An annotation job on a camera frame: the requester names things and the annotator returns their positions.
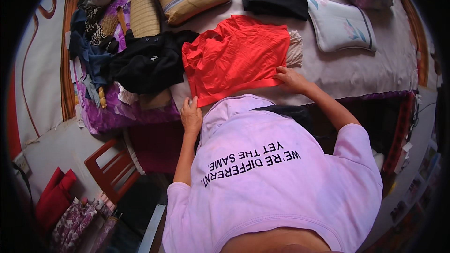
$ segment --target wooden chair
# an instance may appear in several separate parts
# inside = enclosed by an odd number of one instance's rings
[[[85,165],[93,176],[94,180],[114,204],[117,204],[123,194],[126,193],[126,191],[134,184],[134,182],[136,182],[136,180],[140,176],[140,173],[135,170],[128,177],[119,191],[115,191],[115,185],[121,180],[121,178],[123,178],[125,174],[127,174],[128,171],[130,171],[135,166],[130,154],[128,153],[127,148],[121,150],[102,168],[98,166],[97,159],[100,157],[100,155],[104,154],[105,151],[107,151],[117,143],[117,139],[109,140],[90,157],[88,157],[87,160],[85,160]]]

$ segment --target pink t-shirt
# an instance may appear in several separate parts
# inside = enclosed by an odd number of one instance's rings
[[[326,155],[302,126],[243,95],[204,117],[192,187],[167,189],[167,253],[219,252],[231,238],[278,227],[310,229],[333,251],[355,252],[381,204],[382,181],[367,132],[340,129]]]

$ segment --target white wall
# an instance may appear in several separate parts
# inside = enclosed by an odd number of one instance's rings
[[[73,196],[79,199],[97,199],[102,190],[87,170],[84,161],[112,137],[113,135],[95,138],[86,128],[78,127],[75,119],[72,119],[48,131],[35,143],[29,144],[23,153],[31,169],[28,179],[34,204],[57,167],[63,172],[72,169],[75,173],[77,181],[70,190]],[[116,147],[106,151],[97,161],[99,166],[102,167],[117,152]],[[28,200],[25,183],[19,175],[16,178]]]

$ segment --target blue garment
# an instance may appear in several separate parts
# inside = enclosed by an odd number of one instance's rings
[[[88,100],[94,100],[97,107],[100,107],[100,96],[98,95],[98,91],[92,83],[92,79],[87,74],[85,79],[83,80],[83,84],[86,86],[86,94],[85,98]]]
[[[107,85],[108,82],[100,75],[100,66],[109,63],[112,55],[100,49],[98,46],[92,46],[85,37],[86,12],[83,9],[77,9],[70,21],[70,43],[69,52],[71,58],[78,56],[82,64],[86,67],[86,72],[92,78],[95,88]]]

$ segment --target beige cloth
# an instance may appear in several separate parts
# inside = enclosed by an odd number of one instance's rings
[[[138,157],[136,156],[135,149],[133,148],[133,143],[130,139],[130,134],[128,133],[128,127],[125,127],[122,129],[123,132],[123,140],[125,141],[125,144],[127,145],[128,153],[130,154],[131,159],[133,160],[133,163],[136,166],[136,169],[141,175],[145,175],[145,171],[143,170],[142,166],[139,164]]]
[[[142,94],[138,96],[139,104],[142,110],[151,110],[164,107],[171,102],[171,93],[166,89],[158,95]]]
[[[127,91],[119,82],[114,81],[115,84],[119,87],[119,94],[117,95],[117,98],[125,104],[133,104],[138,100],[138,94],[131,93]]]

